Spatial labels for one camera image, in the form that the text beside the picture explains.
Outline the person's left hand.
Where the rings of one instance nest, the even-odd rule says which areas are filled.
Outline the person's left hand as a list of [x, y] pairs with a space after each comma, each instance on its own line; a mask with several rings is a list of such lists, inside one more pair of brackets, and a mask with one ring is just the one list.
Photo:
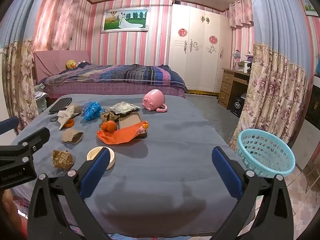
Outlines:
[[18, 213], [11, 191], [1, 191], [1, 239], [27, 239], [27, 222]]

